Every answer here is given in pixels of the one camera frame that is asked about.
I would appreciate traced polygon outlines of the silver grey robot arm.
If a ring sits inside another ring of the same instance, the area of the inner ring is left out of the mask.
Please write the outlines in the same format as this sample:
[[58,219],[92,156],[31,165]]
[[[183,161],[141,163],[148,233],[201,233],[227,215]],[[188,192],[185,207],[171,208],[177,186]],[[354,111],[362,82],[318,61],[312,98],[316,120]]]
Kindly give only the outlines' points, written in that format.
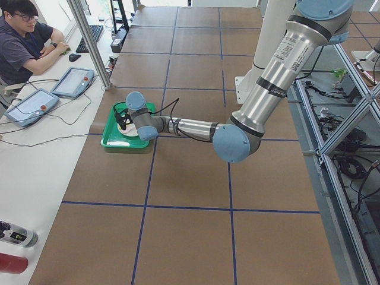
[[226,162],[237,163],[257,151],[265,123],[315,49],[345,41],[353,1],[269,1],[251,69],[236,77],[239,109],[226,123],[156,116],[142,93],[125,99],[138,137],[150,141],[161,133],[212,143]]

